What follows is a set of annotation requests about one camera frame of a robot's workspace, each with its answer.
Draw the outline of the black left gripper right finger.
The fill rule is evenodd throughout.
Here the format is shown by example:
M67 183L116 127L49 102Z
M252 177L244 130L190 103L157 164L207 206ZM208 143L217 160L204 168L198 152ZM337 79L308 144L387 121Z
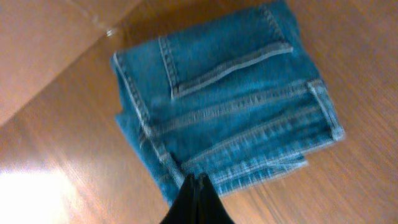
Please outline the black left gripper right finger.
M234 224L207 174L197 180L197 222L199 224Z

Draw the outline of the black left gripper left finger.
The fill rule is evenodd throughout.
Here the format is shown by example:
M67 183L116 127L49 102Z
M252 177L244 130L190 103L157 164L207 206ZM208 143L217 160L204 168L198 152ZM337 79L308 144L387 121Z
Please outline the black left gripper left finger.
M186 176L177 198L160 224L194 224L197 222L195 176Z

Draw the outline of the dark blue jeans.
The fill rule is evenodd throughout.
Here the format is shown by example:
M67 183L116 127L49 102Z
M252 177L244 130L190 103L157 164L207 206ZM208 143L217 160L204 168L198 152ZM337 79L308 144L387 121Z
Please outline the dark blue jeans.
M189 174L218 195L281 177L344 129L284 1L116 52L116 121L167 203Z

